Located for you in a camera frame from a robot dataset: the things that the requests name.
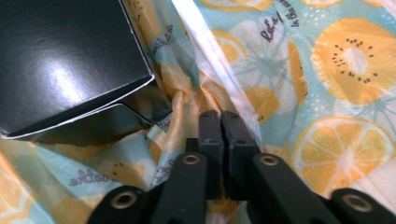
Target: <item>kiwi slice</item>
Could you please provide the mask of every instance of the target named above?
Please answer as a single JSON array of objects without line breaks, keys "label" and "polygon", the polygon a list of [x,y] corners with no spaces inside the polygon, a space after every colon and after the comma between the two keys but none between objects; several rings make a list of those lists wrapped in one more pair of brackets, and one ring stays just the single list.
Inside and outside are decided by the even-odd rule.
[{"label": "kiwi slice", "polygon": [[396,38],[362,18],[345,18],[317,38],[315,71],[334,97],[355,105],[380,99],[396,82]]}]

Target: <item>fabric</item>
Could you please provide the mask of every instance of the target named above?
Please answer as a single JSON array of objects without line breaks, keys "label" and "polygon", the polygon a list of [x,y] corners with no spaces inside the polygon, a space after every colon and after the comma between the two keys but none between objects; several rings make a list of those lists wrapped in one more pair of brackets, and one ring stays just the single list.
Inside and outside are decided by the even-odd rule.
[{"label": "fabric", "polygon": [[[185,10],[204,24],[180,1],[127,3],[172,115],[100,147],[0,140],[1,223],[85,223],[110,190],[157,186],[206,110],[244,114],[261,150],[314,192],[350,186],[396,214],[394,2],[194,0]],[[208,213],[208,223],[247,223],[243,203],[211,202]]]}]

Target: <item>glossy black surface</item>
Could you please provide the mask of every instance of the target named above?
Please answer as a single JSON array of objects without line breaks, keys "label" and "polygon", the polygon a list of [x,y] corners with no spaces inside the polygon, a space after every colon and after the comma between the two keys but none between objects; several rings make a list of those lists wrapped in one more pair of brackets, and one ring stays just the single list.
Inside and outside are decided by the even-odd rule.
[{"label": "glossy black surface", "polygon": [[0,3],[0,128],[71,119],[149,81],[117,0]]}]

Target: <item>cloth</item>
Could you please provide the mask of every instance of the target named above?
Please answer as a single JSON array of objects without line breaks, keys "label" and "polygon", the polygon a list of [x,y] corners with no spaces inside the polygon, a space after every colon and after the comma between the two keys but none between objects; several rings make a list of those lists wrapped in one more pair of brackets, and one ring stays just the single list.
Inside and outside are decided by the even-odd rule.
[{"label": "cloth", "polygon": [[[206,110],[239,113],[314,192],[360,189],[396,213],[394,2],[126,3],[173,113],[100,147],[0,140],[1,223],[85,223],[110,190],[157,186]],[[247,223],[244,205],[211,202],[207,222],[227,221]]]}]

